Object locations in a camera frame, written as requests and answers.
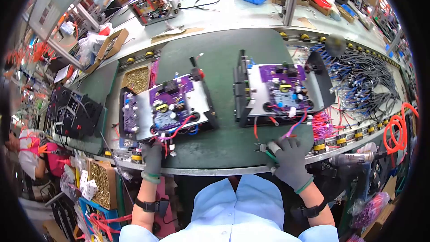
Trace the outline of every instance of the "wire bundle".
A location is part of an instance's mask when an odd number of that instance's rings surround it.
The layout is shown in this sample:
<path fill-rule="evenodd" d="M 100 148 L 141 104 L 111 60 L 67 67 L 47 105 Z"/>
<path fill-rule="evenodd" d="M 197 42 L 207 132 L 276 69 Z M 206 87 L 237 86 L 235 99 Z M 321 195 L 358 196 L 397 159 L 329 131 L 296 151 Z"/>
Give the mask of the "wire bundle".
<path fill-rule="evenodd" d="M 394 78 L 384 61 L 378 57 L 355 50 L 347 50 L 341 57 L 331 57 L 323 45 L 316 45 L 310 51 L 321 54 L 330 78 L 339 84 L 331 89 L 342 97 L 339 109 L 354 111 L 363 116 L 363 120 L 380 121 L 388 116 L 400 100 Z M 375 93 L 378 85 L 386 92 Z"/>
<path fill-rule="evenodd" d="M 314 141 L 331 137 L 335 131 L 331 124 L 331 117 L 325 110 L 312 118 L 312 131 L 314 132 Z"/>

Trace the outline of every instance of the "plastic bag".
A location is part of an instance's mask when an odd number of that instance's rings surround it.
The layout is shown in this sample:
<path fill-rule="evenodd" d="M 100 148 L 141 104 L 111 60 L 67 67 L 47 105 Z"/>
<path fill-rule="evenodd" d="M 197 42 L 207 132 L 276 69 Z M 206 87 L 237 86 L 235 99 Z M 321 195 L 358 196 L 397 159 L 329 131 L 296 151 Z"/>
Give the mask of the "plastic bag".
<path fill-rule="evenodd" d="M 372 223 L 390 201 L 386 192 L 378 192 L 367 204 L 363 211 L 352 219 L 352 228 L 362 228 Z"/>
<path fill-rule="evenodd" d="M 347 242 L 365 242 L 364 239 L 362 239 L 361 237 L 359 237 L 356 234 L 353 234 L 348 240 Z"/>
<path fill-rule="evenodd" d="M 364 202 L 364 200 L 362 199 L 355 200 L 352 207 L 348 209 L 348 213 L 351 214 L 352 216 L 357 216 L 361 211 L 363 211 L 365 204 L 366 202 Z"/>
<path fill-rule="evenodd" d="M 75 176 L 68 165 L 64 166 L 64 173 L 60 177 L 60 189 L 70 200 L 76 202 L 78 200 L 77 188 L 75 186 Z"/>
<path fill-rule="evenodd" d="M 86 38 L 80 39 L 78 41 L 78 55 L 80 56 L 79 62 L 84 66 L 88 66 L 91 61 L 91 53 L 97 55 L 106 38 L 107 36 L 105 35 L 98 35 L 93 32 L 88 32 L 86 34 Z"/>

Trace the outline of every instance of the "wristband strap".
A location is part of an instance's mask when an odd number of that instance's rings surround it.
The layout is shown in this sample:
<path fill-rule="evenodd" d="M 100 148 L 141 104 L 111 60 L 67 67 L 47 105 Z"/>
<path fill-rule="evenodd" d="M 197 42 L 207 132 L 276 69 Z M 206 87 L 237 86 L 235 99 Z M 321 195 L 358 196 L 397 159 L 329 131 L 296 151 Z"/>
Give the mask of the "wristband strap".
<path fill-rule="evenodd" d="M 327 202 L 324 200 L 320 205 L 315 207 L 310 207 L 310 208 L 301 207 L 303 216 L 307 218 L 315 218 L 320 214 L 320 212 L 325 208 L 326 205 L 327 205 Z"/>
<path fill-rule="evenodd" d="M 137 205 L 138 207 L 141 207 L 143 209 L 144 212 L 155 212 L 156 210 L 158 210 L 158 208 L 156 207 L 157 202 L 142 202 L 139 199 L 135 199 L 135 205 Z"/>

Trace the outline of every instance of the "pliers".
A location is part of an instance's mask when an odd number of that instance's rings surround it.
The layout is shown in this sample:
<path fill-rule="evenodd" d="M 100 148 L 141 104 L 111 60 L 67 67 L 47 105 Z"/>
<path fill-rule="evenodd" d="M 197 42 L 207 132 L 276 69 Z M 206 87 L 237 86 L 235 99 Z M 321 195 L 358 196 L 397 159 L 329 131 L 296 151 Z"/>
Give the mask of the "pliers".
<path fill-rule="evenodd" d="M 266 153 L 267 156 L 269 156 L 276 164 L 279 164 L 279 161 L 278 159 L 276 159 L 276 156 L 274 155 L 274 153 L 270 152 L 272 151 L 272 149 L 270 148 L 275 148 L 275 151 L 277 151 L 277 148 L 279 148 L 279 146 L 276 143 L 271 141 L 269 142 L 269 144 L 261 144 L 261 143 L 254 143 L 254 144 L 257 146 L 257 149 L 254 150 L 255 152 Z"/>

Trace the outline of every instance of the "box of brass nuts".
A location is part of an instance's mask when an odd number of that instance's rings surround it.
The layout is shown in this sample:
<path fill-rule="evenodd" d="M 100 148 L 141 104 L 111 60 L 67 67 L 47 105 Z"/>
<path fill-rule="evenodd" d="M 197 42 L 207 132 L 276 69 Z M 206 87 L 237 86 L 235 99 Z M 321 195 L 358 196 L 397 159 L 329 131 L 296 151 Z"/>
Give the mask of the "box of brass nuts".
<path fill-rule="evenodd" d="M 127 87 L 136 94 L 146 91 L 149 87 L 149 78 L 151 76 L 148 66 L 137 67 L 124 73 L 121 88 Z"/>
<path fill-rule="evenodd" d="M 95 180 L 98 188 L 92 201 L 106 209 L 116 209 L 116 175 L 110 163 L 89 159 L 88 180 Z"/>

